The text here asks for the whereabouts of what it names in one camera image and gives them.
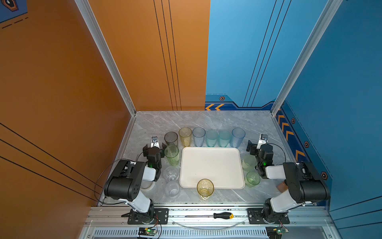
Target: black and yellow handle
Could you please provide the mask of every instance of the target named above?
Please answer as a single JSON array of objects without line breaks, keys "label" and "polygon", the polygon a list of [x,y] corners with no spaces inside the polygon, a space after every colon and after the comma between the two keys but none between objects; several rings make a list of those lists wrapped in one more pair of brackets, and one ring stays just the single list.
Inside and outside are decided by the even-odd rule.
[{"label": "black and yellow handle", "polygon": [[214,213],[214,218],[223,218],[223,219],[232,219],[233,214],[232,213]]}]

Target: yellow chevron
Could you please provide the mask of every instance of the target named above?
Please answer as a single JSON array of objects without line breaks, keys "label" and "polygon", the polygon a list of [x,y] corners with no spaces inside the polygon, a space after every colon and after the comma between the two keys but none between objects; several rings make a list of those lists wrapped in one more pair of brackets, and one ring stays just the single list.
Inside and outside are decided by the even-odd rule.
[{"label": "yellow chevron", "polygon": [[285,116],[283,116],[283,115],[278,116],[278,124],[280,124],[280,118],[285,118]]},{"label": "yellow chevron", "polygon": [[286,131],[286,140],[288,141],[288,135],[295,135],[293,132],[290,132],[290,131]]},{"label": "yellow chevron", "polygon": [[219,111],[220,109],[220,107],[222,107],[224,104],[221,104],[221,105],[219,105],[218,107],[216,107],[215,109],[217,110],[217,111]]},{"label": "yellow chevron", "polygon": [[284,126],[289,126],[289,124],[288,123],[282,123],[282,129],[281,129],[281,131],[284,133]]},{"label": "yellow chevron", "polygon": [[209,106],[206,107],[206,110],[210,111],[210,107],[213,106],[214,104],[210,104]]},{"label": "yellow chevron", "polygon": [[298,162],[298,155],[302,155],[305,157],[305,154],[303,152],[296,150],[296,162]]}]

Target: cup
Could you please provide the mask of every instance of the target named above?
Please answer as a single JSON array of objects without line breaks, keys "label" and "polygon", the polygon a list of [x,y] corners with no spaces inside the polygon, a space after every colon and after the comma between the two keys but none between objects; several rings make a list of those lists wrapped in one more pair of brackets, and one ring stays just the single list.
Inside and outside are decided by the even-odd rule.
[{"label": "cup", "polygon": [[245,176],[245,185],[254,187],[260,183],[260,176],[257,172],[249,172]]},{"label": "cup", "polygon": [[222,130],[219,132],[219,146],[220,147],[226,147],[228,145],[228,143],[230,142],[230,139],[231,139],[231,133],[226,131],[226,130]]},{"label": "cup", "polygon": [[203,200],[206,200],[214,192],[214,184],[208,179],[202,179],[197,183],[197,192]]},{"label": "cup", "polygon": [[206,143],[208,147],[214,147],[218,138],[218,133],[215,130],[209,130],[206,133]]},{"label": "cup", "polygon": [[241,128],[234,128],[232,130],[232,137],[230,140],[230,145],[232,148],[238,148],[242,143],[245,136],[245,131]]},{"label": "cup", "polygon": [[204,136],[206,135],[206,131],[202,127],[196,127],[192,131],[192,135],[194,136],[194,142],[196,147],[203,146]]},{"label": "cup", "polygon": [[168,132],[165,134],[166,145],[175,145],[178,146],[178,135],[175,132]]},{"label": "cup", "polygon": [[180,187],[177,181],[171,181],[166,185],[165,192],[167,196],[171,198],[178,196],[179,191],[180,191]]},{"label": "cup", "polygon": [[180,141],[184,147],[190,146],[192,130],[187,127],[183,127],[179,130]]},{"label": "cup", "polygon": [[179,169],[176,167],[168,167],[163,171],[163,176],[168,182],[177,180],[179,178]]},{"label": "cup", "polygon": [[175,145],[170,145],[165,148],[165,156],[172,166],[177,166],[179,163],[179,149]]},{"label": "cup", "polygon": [[251,171],[257,164],[256,156],[254,155],[246,155],[241,164],[244,171]]}]

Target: screwdriver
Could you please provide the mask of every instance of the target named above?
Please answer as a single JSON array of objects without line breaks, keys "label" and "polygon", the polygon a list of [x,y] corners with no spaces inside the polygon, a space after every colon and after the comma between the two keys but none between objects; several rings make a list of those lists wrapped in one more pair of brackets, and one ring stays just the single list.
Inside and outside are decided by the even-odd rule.
[{"label": "screwdriver", "polygon": [[186,217],[191,217],[191,218],[211,218],[211,217],[214,217],[214,218],[222,218],[222,219],[232,219],[233,218],[233,214],[232,213],[228,213],[228,212],[224,212],[224,213],[214,213],[214,215],[192,215],[192,216],[186,216]]}]

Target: orange wall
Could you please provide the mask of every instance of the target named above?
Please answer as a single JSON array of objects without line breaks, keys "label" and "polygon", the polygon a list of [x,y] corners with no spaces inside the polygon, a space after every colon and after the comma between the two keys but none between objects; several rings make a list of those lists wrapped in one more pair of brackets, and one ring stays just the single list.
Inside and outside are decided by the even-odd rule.
[{"label": "orange wall", "polygon": [[77,238],[97,204],[91,180],[114,160],[130,115],[75,2],[27,4],[0,24],[0,123],[90,180],[0,125],[1,157],[72,189],[0,158],[0,229],[3,238]]},{"label": "orange wall", "polygon": [[203,110],[208,0],[90,5],[137,110]]}]

